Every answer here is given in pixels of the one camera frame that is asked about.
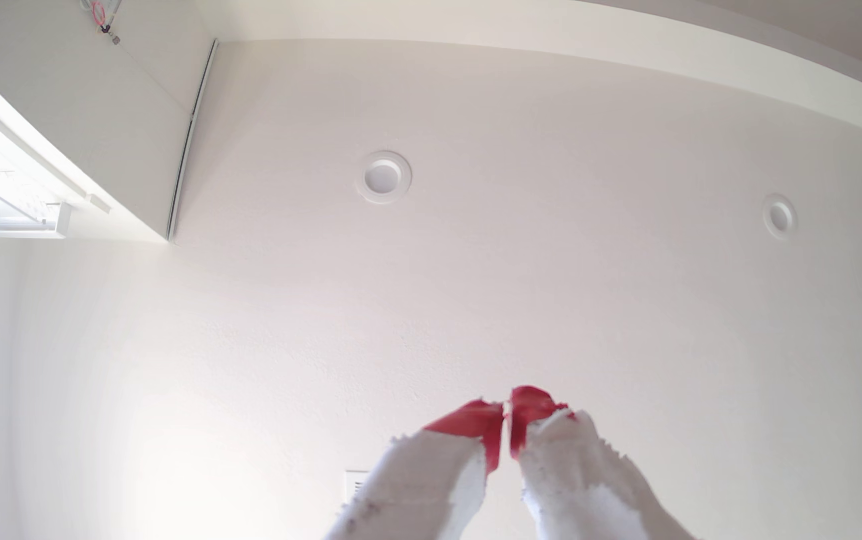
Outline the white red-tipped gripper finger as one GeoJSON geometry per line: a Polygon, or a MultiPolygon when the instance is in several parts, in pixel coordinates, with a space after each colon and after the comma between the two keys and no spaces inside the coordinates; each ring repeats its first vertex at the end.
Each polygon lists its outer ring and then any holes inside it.
{"type": "Polygon", "coordinates": [[[395,439],[326,539],[460,539],[499,466],[504,405],[475,399],[395,439]]]}
{"type": "Polygon", "coordinates": [[[509,403],[510,454],[539,539],[694,539],[586,411],[534,386],[509,403]]]}

